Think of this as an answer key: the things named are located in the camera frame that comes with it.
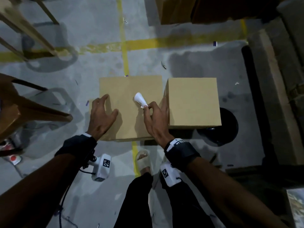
sandal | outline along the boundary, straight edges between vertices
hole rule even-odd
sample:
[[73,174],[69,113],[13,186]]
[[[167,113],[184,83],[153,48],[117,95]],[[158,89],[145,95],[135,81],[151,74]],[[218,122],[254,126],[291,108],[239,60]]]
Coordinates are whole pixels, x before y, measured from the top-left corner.
[[[138,160],[138,158],[141,154],[146,154],[146,157],[143,157]],[[137,163],[137,167],[138,167],[139,171],[141,171],[142,169],[144,169],[146,167],[150,167],[150,171],[152,173],[152,165],[151,165],[150,156],[149,156],[148,151],[146,151],[146,150],[139,151],[136,155],[136,163]]]

foot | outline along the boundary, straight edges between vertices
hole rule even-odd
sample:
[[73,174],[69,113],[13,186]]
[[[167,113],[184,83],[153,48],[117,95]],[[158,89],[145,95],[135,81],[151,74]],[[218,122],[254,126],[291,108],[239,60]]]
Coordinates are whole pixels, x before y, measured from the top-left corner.
[[[147,155],[146,155],[145,153],[139,155],[138,160],[140,160],[140,159],[142,159],[142,158],[144,158],[144,157],[147,157]],[[150,167],[149,167],[149,166],[143,168],[143,169],[140,170],[139,172],[140,172],[141,175],[144,175],[144,174],[147,173],[147,172],[148,172],[149,174],[151,174],[151,170],[150,170]]]

black wristband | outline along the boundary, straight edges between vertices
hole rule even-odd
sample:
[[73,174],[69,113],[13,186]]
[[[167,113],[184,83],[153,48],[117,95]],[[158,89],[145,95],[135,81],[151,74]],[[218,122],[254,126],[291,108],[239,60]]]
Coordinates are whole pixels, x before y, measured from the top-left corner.
[[65,140],[63,146],[55,153],[55,156],[69,153],[74,155],[81,164],[84,164],[94,154],[96,145],[97,142],[93,137],[76,135]]
[[181,138],[170,141],[165,147],[165,155],[171,162],[172,166],[178,168],[184,172],[186,166],[192,162],[196,157],[200,157],[200,154],[196,149]]

black round object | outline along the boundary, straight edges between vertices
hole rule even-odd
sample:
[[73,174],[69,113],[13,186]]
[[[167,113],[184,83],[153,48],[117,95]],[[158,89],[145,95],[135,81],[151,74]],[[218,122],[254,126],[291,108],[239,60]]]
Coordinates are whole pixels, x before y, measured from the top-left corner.
[[219,108],[222,125],[212,128],[199,129],[199,134],[205,135],[210,141],[219,146],[232,142],[239,131],[239,124],[236,117],[229,110]]

gray floor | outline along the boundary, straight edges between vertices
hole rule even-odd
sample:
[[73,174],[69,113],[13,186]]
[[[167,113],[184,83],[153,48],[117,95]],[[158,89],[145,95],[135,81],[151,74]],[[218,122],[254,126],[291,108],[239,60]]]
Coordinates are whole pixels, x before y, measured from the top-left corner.
[[[25,147],[23,161],[18,165],[24,174],[29,174],[49,161],[63,141],[86,131],[89,123],[87,100],[99,96],[98,79],[104,76],[124,76],[121,52],[85,52],[87,45],[119,42],[120,29],[116,0],[48,0],[49,10],[60,26],[37,25],[54,46],[70,46],[72,53],[66,57],[40,58],[29,63],[0,63],[0,72],[49,88],[36,91],[17,86],[21,95],[43,105],[69,112],[74,120],[68,124],[33,122],[21,131]],[[234,41],[199,44],[178,48],[151,48],[128,51],[130,75],[162,75],[163,85],[169,77],[216,77],[220,107],[233,112],[239,123],[239,133],[230,144],[216,147],[196,130],[188,133],[190,142],[201,155],[211,159],[215,153],[215,165],[233,168],[260,165],[264,157],[259,127],[254,111],[241,48],[246,41],[238,40],[243,34],[239,21],[211,25],[160,26],[154,0],[122,0],[126,40],[153,39],[191,34],[233,36]],[[49,22],[48,17],[35,4],[25,1],[21,11],[31,23]],[[260,28],[258,20],[248,20],[247,30]],[[15,34],[0,24],[1,37],[16,48],[28,45],[28,39]],[[6,50],[0,46],[0,53]],[[138,142],[138,149],[147,149],[153,163],[155,181],[163,151],[159,146]],[[113,227],[129,183],[134,179],[131,142],[98,142],[96,154],[112,156],[110,177],[103,183],[92,181],[90,175],[78,173],[67,194],[63,215],[81,227]],[[9,163],[0,159],[0,193],[5,192],[20,180]],[[189,183],[207,214],[213,213]],[[154,195],[154,226],[171,227],[172,212],[168,196],[158,182]],[[59,227],[58,217],[52,218],[49,228]],[[63,221],[64,228],[74,227]]]

